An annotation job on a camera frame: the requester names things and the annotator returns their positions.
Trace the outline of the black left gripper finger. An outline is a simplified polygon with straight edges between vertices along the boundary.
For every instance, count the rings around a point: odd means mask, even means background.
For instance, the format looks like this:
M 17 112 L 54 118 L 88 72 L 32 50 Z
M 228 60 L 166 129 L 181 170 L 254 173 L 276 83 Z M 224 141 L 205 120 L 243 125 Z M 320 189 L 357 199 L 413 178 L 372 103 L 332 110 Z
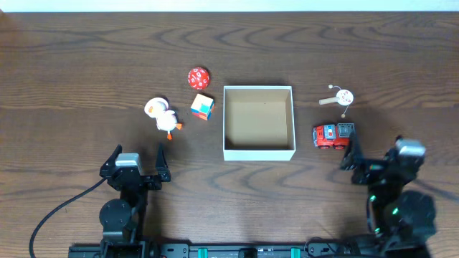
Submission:
M 158 175 L 169 175 L 169 167 L 164 155 L 164 147 L 161 143 L 158 145 L 155 169 Z
M 118 144 L 115 150 L 110 155 L 110 157 L 104 162 L 104 164 L 102 165 L 102 168 L 110 168 L 110 167 L 115 166 L 115 160 L 119 156 L 120 153 L 122 153 L 122 146 L 121 144 Z

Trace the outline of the red toy truck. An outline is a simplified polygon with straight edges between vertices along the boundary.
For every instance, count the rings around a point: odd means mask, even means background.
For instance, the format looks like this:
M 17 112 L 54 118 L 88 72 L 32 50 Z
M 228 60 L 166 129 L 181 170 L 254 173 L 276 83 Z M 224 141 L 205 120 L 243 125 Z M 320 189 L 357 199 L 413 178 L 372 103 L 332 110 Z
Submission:
M 354 131 L 353 123 L 318 125 L 312 129 L 313 144 L 319 149 L 343 150 L 349 145 Z

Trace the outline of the wooden rattle drum toy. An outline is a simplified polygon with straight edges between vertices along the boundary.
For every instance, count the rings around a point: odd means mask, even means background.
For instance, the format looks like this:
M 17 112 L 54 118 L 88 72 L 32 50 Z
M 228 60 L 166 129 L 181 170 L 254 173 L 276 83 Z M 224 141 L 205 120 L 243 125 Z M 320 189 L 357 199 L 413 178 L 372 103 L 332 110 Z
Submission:
M 338 103 L 341 106 L 345 107 L 345 110 L 341 114 L 341 118 L 346 117 L 346 111 L 349 109 L 349 106 L 354 101 L 354 95 L 351 91 L 342 89 L 338 85 L 328 85 L 330 90 L 337 89 L 336 95 L 334 97 L 329 97 L 325 99 L 320 99 L 318 101 L 319 105 L 328 105 L 332 103 Z

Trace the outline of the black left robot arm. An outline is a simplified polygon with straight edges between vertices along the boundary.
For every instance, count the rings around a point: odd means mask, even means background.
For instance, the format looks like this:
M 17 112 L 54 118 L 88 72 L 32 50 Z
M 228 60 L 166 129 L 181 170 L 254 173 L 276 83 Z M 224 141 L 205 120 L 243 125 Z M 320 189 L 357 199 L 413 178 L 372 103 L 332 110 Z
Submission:
M 160 257 L 157 243 L 143 237 L 143 223 L 148 205 L 148 192 L 158 191 L 171 180 L 164 148 L 158 147 L 156 174 L 145 176 L 137 153 L 123 153 L 118 145 L 100 168 L 100 176 L 120 197 L 101 208 L 103 226 L 102 257 Z

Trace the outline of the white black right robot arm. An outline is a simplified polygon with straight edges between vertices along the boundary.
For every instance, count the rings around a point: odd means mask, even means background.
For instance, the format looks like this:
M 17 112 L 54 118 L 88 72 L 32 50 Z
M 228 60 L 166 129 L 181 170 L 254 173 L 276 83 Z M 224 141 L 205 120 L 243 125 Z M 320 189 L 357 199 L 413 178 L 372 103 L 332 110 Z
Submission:
M 436 233 L 433 197 L 404 187 L 417 178 L 426 148 L 418 140 L 397 136 L 380 160 L 365 158 L 356 133 L 340 169 L 352 171 L 351 182 L 368 189 L 369 236 L 355 238 L 353 254 L 369 257 L 430 257 L 427 240 Z

